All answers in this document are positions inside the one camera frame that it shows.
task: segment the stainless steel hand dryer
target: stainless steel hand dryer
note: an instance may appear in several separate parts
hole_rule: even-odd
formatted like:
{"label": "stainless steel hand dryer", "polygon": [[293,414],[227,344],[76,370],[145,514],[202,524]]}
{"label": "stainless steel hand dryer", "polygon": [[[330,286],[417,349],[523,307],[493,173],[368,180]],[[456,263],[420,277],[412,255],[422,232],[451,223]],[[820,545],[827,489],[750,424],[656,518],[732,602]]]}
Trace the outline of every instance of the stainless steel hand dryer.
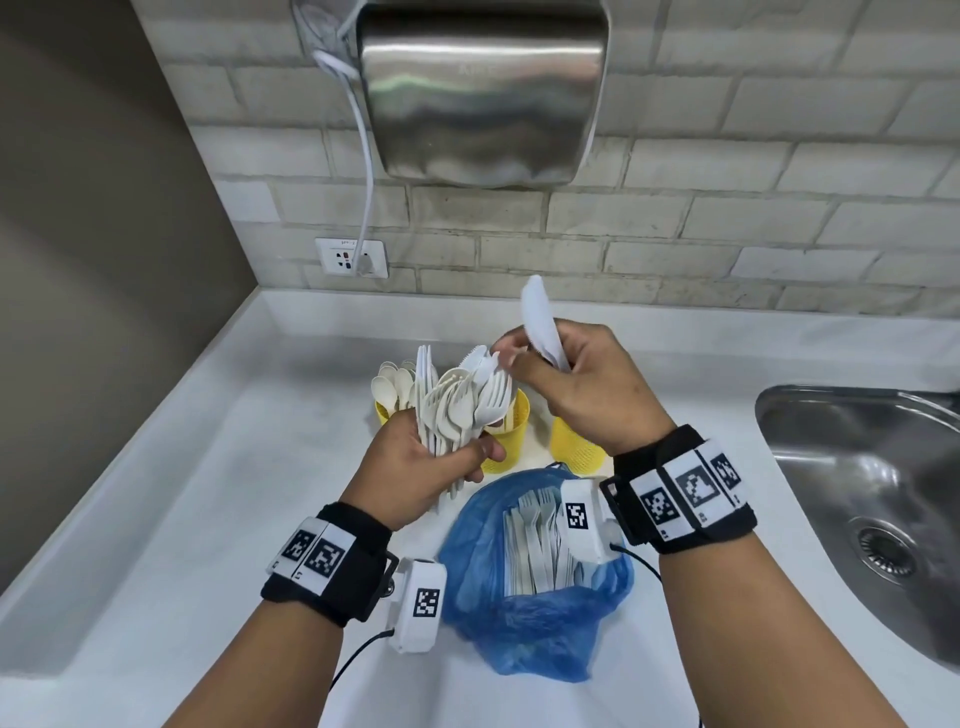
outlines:
{"label": "stainless steel hand dryer", "polygon": [[599,4],[368,5],[357,51],[384,168],[464,186],[570,182],[592,141],[608,35]]}

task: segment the wall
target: wall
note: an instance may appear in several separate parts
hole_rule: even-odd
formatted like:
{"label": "wall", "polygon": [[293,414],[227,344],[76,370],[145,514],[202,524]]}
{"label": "wall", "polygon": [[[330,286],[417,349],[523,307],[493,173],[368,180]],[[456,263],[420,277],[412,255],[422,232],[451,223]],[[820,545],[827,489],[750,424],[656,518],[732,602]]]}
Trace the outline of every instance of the wall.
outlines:
{"label": "wall", "polygon": [[132,8],[0,8],[0,591],[255,286]]}
{"label": "wall", "polygon": [[550,192],[381,171],[384,283],[318,263],[363,171],[287,3],[135,5],[263,285],[515,296],[537,271],[581,301],[960,315],[954,0],[612,0],[588,167]]}

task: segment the white countertop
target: white countertop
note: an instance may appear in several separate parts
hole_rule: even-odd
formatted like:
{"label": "white countertop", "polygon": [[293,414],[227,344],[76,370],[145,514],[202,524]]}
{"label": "white countertop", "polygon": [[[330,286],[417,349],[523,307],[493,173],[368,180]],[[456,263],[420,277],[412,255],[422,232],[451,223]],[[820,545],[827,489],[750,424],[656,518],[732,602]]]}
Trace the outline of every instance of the white countertop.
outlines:
{"label": "white countertop", "polygon": [[[250,302],[0,598],[0,654],[5,644],[15,647],[0,657],[0,726],[156,726],[220,654],[256,605],[278,545],[352,475],[376,427],[369,383],[379,362],[411,358],[421,339],[442,338],[424,335],[422,321],[402,324],[423,300],[332,296],[269,294]],[[409,310],[404,302],[412,302]],[[387,328],[370,325],[379,338],[307,335],[337,331],[318,321],[341,305],[395,318]],[[437,358],[451,362],[468,343],[491,339],[492,327],[514,308],[518,316],[512,302],[444,300],[434,307],[464,317],[459,338],[447,337],[460,343],[435,347]],[[847,588],[767,448],[754,405],[777,384],[960,388],[960,328],[722,312],[730,314],[724,330],[740,331],[742,355],[734,355],[722,345],[729,336],[697,352],[691,340],[671,344],[663,333],[694,320],[713,326],[718,312],[690,319],[696,312],[559,308],[571,317],[612,319],[674,419],[723,441],[750,486],[760,537],[907,723],[957,724],[960,675],[901,641]],[[482,322],[478,310],[488,312]],[[385,330],[399,340],[385,338]],[[654,330],[657,341],[643,346]],[[777,342],[764,344],[771,336]],[[536,400],[534,409],[519,468],[550,462],[547,418]],[[203,413],[215,416],[205,421]],[[435,555],[471,494],[464,490],[439,516],[398,533],[392,551]],[[656,558],[646,546],[639,552]],[[84,581],[71,582],[74,574]],[[109,589],[98,591],[99,584]],[[39,616],[27,609],[41,603],[57,608]],[[344,654],[384,620],[381,604],[366,624],[350,625]],[[579,728],[636,726],[640,716],[648,726],[696,726],[660,585],[645,570],[636,571],[633,592],[604,621],[591,672],[581,685],[501,677],[444,628],[426,655],[370,647],[331,694],[322,726]]]}

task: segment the bundle of forks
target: bundle of forks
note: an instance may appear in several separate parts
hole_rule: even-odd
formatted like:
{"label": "bundle of forks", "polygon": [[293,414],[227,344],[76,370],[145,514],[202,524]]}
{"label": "bundle of forks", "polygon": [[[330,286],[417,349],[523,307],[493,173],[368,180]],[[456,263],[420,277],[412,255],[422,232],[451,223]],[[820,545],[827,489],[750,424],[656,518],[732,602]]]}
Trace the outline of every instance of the bundle of forks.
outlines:
{"label": "bundle of forks", "polygon": [[560,507],[554,489],[541,488],[525,493],[516,508],[504,512],[504,596],[586,583],[584,565],[570,554],[557,522]]}
{"label": "bundle of forks", "polygon": [[[417,350],[411,401],[417,410],[420,441],[434,455],[467,445],[507,417],[514,397],[510,375],[497,369],[499,354],[474,347],[459,367],[439,376],[428,344]],[[454,498],[464,487],[458,480],[447,491]]]}

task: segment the hand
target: hand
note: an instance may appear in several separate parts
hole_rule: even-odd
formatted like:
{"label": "hand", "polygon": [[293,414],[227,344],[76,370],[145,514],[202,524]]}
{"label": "hand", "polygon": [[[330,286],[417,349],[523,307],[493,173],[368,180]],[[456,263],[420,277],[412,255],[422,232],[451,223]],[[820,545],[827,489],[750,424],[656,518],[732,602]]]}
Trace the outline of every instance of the hand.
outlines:
{"label": "hand", "polygon": [[398,531],[426,513],[453,481],[465,477],[479,483],[480,464],[506,456],[503,446],[484,434],[449,455],[434,457],[420,442],[417,415],[406,409],[380,427],[340,500]]}
{"label": "hand", "polygon": [[609,455],[655,443],[676,429],[634,360],[605,326],[557,319],[572,374],[563,374],[528,347],[523,327],[493,345],[500,365],[546,399],[550,412]]}

